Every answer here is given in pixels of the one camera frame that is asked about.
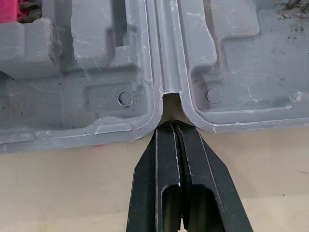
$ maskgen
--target scratch mark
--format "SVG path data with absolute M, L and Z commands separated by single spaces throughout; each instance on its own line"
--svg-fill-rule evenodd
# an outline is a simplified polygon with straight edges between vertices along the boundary
M 191 16 L 195 16 L 195 17 L 202 17 L 202 14 L 201 13 L 190 13 L 190 12 L 187 12 L 187 15 L 191 15 Z
M 174 12 L 175 8 L 178 7 L 178 4 L 176 2 L 171 1 L 170 2 L 170 11 Z
M 97 61 L 96 61 L 95 58 L 93 58 L 93 62 L 95 63 L 96 67 L 97 67 L 100 71 L 102 71 L 102 69 L 101 69 L 100 66 L 98 65 L 98 63 L 97 63 Z
M 125 56 L 125 55 L 124 55 L 124 51 L 128 51 L 128 56 Z M 129 63 L 131 63 L 130 54 L 131 54 L 131 51 L 130 51 L 129 49 L 127 50 L 127 47 L 124 46 L 124 47 L 122 48 L 122 50 L 121 50 L 121 55 L 122 55 L 123 57 L 126 57 Z
M 249 97 L 252 97 L 249 86 L 247 86 L 247 90 L 248 90 L 248 93 L 249 93 Z
M 106 4 L 106 9 L 101 8 L 102 13 L 105 16 L 105 20 L 110 23 L 111 22 L 111 16 L 110 16 L 110 12 L 109 12 L 109 7 L 108 7 L 108 3 Z
M 93 46 L 93 44 L 91 44 L 91 43 L 88 43 L 88 42 L 86 42 L 86 41 L 81 41 L 81 40 L 74 40 L 75 42 L 79 42 L 79 43 L 81 43 L 81 44 L 87 44 L 87 45 L 90 45 L 90 46 L 92 46 L 92 47 L 95 47 L 95 46 Z

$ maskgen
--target gray plastic case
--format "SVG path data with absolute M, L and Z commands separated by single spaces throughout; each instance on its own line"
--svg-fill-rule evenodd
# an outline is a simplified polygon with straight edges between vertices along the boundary
M 0 24 L 0 153 L 131 141 L 162 97 L 213 132 L 309 123 L 309 4 L 43 0 Z

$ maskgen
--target black metal tool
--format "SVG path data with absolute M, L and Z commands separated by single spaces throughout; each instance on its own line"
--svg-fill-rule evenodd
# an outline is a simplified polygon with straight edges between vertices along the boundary
M 159 126 L 134 172 L 126 232 L 252 232 L 227 167 L 193 126 Z

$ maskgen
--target pink object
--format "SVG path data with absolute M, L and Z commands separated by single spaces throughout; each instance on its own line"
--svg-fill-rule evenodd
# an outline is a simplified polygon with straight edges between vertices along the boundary
M 17 22 L 18 17 L 27 16 L 27 12 L 21 12 L 18 3 L 24 0 L 0 0 L 0 23 Z

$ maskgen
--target plastic tool case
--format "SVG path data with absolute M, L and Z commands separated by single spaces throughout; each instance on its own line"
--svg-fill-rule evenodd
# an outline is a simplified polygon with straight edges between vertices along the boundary
M 139 139 L 167 93 L 206 131 L 308 125 L 309 1 L 0 0 L 0 153 Z

